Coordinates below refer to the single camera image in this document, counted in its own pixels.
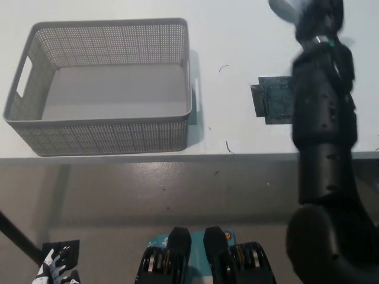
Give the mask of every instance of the mesh basket wall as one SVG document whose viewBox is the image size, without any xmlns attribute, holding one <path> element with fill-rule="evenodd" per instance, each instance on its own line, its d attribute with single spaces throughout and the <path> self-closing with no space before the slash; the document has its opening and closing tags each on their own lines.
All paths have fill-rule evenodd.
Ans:
<svg viewBox="0 0 379 284">
<path fill-rule="evenodd" d="M 32 70 L 20 97 L 12 86 L 5 119 L 40 156 L 178 151 L 186 148 L 188 117 L 41 121 L 55 71 L 61 67 L 180 64 L 190 94 L 188 31 L 182 19 L 37 24 L 27 55 Z"/>
</svg>

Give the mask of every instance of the black robotic arm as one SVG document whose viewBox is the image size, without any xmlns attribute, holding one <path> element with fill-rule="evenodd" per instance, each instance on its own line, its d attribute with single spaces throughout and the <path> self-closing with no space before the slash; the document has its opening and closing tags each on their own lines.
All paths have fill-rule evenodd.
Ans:
<svg viewBox="0 0 379 284">
<path fill-rule="evenodd" d="M 355 76 L 342 23 L 342 0 L 314 0 L 296 28 L 304 51 L 293 63 L 293 142 L 304 206 L 288 225 L 287 254 L 305 284 L 379 283 L 379 234 L 352 170 Z"/>
</svg>

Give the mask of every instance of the gray floor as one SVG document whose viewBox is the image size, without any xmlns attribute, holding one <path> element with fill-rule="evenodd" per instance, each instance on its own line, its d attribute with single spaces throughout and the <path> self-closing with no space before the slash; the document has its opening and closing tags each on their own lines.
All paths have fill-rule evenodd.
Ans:
<svg viewBox="0 0 379 284">
<path fill-rule="evenodd" d="M 80 239 L 83 284 L 134 283 L 148 239 L 216 224 L 239 243 L 260 242 L 277 282 L 296 284 L 284 247 L 296 180 L 295 162 L 0 166 L 0 209 L 37 244 Z M 358 184 L 376 218 L 379 195 Z M 31 283 L 36 273 L 0 235 L 1 283 Z"/>
</svg>

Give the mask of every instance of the gray plastic basket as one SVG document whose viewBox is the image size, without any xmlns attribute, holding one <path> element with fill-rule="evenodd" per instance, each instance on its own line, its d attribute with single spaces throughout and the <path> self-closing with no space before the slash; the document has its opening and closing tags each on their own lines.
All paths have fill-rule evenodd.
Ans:
<svg viewBox="0 0 379 284">
<path fill-rule="evenodd" d="M 40 156 L 183 150 L 188 55 L 179 18 L 36 24 L 4 118 Z M 33 66 L 20 96 L 27 56 Z"/>
</svg>

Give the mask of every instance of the black and white object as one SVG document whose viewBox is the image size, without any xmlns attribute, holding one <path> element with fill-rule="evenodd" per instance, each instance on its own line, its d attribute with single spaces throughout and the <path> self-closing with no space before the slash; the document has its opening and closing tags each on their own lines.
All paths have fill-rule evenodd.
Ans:
<svg viewBox="0 0 379 284">
<path fill-rule="evenodd" d="M 71 247 L 64 247 L 61 251 L 51 249 L 31 284 L 80 284 L 76 270 L 73 270 L 70 276 L 62 276 L 64 272 L 70 270 L 66 265 L 70 251 Z"/>
</svg>

